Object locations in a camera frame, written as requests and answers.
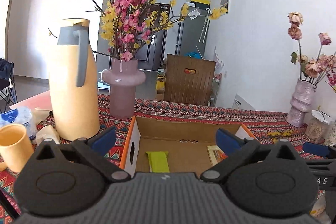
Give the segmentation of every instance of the black refrigerator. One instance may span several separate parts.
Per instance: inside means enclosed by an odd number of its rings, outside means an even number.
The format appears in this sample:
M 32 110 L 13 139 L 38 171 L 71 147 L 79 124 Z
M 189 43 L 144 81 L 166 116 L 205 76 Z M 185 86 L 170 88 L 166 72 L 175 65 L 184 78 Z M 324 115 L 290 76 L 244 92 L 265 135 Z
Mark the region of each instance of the black refrigerator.
M 200 16 L 191 19 L 186 17 L 178 24 L 177 42 L 175 54 L 184 56 L 189 52 L 197 52 L 204 56 L 206 34 L 207 34 L 207 10 L 189 7 L 189 12 L 195 9 L 200 12 Z

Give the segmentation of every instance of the yellow-green item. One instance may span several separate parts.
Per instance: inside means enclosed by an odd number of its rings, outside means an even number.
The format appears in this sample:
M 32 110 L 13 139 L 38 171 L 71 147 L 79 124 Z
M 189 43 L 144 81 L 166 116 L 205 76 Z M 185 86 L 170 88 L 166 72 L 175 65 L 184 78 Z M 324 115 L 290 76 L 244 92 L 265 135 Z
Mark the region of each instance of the yellow-green item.
M 146 152 L 148 154 L 149 168 L 153 173 L 169 173 L 167 162 L 168 151 Z

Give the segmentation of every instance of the folding chair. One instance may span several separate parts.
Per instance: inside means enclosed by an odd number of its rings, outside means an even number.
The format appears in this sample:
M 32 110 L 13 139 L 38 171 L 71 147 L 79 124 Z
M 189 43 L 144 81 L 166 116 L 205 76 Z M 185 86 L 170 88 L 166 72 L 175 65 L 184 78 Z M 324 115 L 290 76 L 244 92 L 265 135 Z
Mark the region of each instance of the folding chair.
M 5 108 L 0 112 L 6 112 L 10 103 L 17 103 L 17 96 L 14 82 L 14 63 L 9 63 L 0 58 L 0 96 L 6 101 Z

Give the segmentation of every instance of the pink glass vase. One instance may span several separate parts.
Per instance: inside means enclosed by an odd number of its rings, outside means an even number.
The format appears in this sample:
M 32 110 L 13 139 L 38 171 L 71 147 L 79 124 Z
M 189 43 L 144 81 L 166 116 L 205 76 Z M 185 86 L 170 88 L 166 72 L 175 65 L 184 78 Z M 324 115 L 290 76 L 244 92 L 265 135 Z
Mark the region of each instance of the pink glass vase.
M 311 111 L 311 104 L 315 97 L 316 85 L 298 79 L 292 99 L 292 107 L 286 121 L 295 127 L 302 127 L 307 112 Z
M 138 70 L 138 60 L 111 60 L 111 68 L 101 73 L 104 82 L 110 84 L 110 114 L 118 119 L 130 118 L 134 114 L 135 87 L 146 80 Z

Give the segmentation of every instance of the blue gripper pad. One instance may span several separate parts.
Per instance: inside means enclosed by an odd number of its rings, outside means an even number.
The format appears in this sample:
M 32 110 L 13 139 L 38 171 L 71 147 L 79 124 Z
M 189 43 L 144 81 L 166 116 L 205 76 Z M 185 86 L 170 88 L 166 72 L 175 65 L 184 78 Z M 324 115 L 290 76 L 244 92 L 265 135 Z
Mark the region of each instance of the blue gripper pad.
M 233 152 L 239 150 L 245 142 L 231 134 L 229 131 L 219 128 L 216 132 L 216 144 L 227 156 L 229 156 Z

